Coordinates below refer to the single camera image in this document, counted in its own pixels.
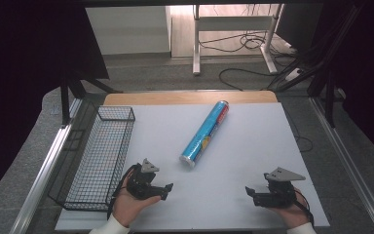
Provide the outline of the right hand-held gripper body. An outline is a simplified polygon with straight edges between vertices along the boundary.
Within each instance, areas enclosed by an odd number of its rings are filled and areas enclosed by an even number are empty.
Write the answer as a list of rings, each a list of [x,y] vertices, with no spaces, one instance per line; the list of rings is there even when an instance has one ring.
[[[296,174],[287,169],[277,167],[271,173],[265,173],[269,192],[256,192],[257,197],[252,198],[255,206],[264,208],[286,209],[296,201],[296,194],[292,181],[305,180],[303,175]]]

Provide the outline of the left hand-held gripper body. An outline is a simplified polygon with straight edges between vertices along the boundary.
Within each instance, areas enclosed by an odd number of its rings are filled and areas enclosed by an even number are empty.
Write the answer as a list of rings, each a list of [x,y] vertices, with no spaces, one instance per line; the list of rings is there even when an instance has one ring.
[[[147,158],[141,164],[136,164],[127,182],[127,190],[138,200],[146,200],[165,193],[164,187],[153,186],[151,182],[160,169]]]

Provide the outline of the person's left hand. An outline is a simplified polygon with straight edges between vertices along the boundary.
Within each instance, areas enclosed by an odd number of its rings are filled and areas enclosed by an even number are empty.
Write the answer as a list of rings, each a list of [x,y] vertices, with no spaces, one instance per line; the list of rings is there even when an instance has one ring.
[[[150,197],[145,200],[135,199],[127,190],[127,183],[133,171],[125,177],[123,184],[116,195],[112,215],[124,227],[129,228],[140,212],[161,200],[160,196]]]

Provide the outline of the person's right hand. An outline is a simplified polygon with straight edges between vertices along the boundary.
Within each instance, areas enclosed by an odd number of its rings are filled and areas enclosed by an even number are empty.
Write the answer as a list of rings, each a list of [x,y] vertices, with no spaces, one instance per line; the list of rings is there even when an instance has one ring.
[[[302,208],[308,208],[307,202],[299,189],[295,189],[297,203],[286,209],[270,208],[270,211],[279,215],[288,229],[296,228],[309,223],[310,219]]]

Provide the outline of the white table mat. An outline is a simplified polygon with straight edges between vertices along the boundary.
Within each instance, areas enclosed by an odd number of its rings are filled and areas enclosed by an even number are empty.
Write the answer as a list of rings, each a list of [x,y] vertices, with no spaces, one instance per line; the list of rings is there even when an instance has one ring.
[[[264,192],[278,167],[306,176],[280,103],[232,104],[195,167],[180,155],[207,114],[208,104],[137,105],[126,164],[148,159],[154,185],[170,184],[166,200],[141,212],[134,232],[244,231],[281,228],[274,213],[254,205],[247,188]]]

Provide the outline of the blue wrapped roll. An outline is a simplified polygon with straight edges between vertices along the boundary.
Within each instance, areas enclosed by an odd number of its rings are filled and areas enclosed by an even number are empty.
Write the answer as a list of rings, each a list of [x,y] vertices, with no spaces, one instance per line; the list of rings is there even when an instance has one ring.
[[[229,108],[229,102],[226,100],[220,100],[212,107],[190,142],[181,153],[179,159],[182,162],[190,168],[196,166],[213,138],[213,135],[225,119]]]

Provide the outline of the black metal stand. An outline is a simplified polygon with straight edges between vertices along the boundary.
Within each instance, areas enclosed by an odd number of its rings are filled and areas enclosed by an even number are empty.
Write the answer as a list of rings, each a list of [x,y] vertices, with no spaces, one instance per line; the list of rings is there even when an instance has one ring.
[[[63,67],[60,74],[60,95],[61,95],[61,111],[62,111],[62,127],[65,128],[71,122],[71,115],[69,110],[69,93],[75,98],[84,98],[87,91],[82,84],[82,80],[91,85],[103,90],[107,94],[122,94],[119,91],[109,87],[108,85],[92,78],[83,71]]]
[[[324,117],[331,128],[335,127],[333,119],[335,81],[328,64],[319,63],[315,67],[315,77],[308,88],[310,97],[318,97],[322,90],[325,90]]]

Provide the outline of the white power strip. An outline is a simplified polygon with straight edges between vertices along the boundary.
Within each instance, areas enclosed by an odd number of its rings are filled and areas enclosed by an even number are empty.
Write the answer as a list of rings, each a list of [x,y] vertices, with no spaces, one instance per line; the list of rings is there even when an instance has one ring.
[[[287,82],[295,79],[296,77],[298,77],[300,74],[303,73],[303,70],[301,68],[295,68],[293,71],[291,71],[286,77],[285,77],[285,80]]]

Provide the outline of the dark curtain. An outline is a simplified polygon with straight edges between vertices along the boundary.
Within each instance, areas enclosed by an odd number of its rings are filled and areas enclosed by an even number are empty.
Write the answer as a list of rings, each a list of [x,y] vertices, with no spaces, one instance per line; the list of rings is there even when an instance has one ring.
[[[327,70],[346,94],[344,109],[374,144],[374,0],[325,0],[315,38],[344,20],[352,7],[359,13]]]
[[[0,180],[44,95],[64,77],[108,77],[86,9],[64,0],[0,0]]]

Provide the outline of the white cabinet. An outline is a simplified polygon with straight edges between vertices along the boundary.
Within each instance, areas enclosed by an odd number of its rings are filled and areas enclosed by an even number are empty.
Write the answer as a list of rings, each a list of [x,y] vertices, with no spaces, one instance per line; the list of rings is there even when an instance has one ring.
[[[87,8],[103,55],[170,52],[170,11],[166,6]]]

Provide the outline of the aluminium rail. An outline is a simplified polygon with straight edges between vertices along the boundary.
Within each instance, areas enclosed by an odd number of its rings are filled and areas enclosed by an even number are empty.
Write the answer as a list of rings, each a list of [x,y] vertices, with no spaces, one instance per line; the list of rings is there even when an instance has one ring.
[[[365,210],[368,212],[374,224],[374,194],[366,184],[363,176],[359,172],[354,160],[351,157],[343,140],[341,140],[335,127],[332,127],[325,118],[324,107],[321,105],[318,97],[310,97],[311,103],[327,137],[335,149],[341,164],[343,165],[348,177],[350,178]]]
[[[19,214],[15,219],[9,234],[25,234],[33,216],[40,204],[44,192],[51,178],[51,174],[55,168],[57,159],[60,155],[61,148],[66,142],[66,139],[71,131],[72,124],[66,124],[61,127],[49,149],[47,156],[35,177],[35,180],[22,204]]]

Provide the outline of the white metal desk frame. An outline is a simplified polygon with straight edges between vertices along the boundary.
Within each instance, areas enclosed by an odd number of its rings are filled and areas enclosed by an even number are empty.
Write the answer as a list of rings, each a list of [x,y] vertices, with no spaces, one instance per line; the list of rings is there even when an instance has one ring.
[[[204,42],[200,40],[201,32],[236,32],[241,31],[241,37],[264,33],[263,37],[256,37],[260,44],[258,48],[271,74],[277,74],[270,48],[277,24],[281,14],[282,4],[278,4],[276,11],[268,16],[215,16],[201,17],[200,6],[194,5],[194,48],[193,48],[193,74],[201,74],[201,51]]]

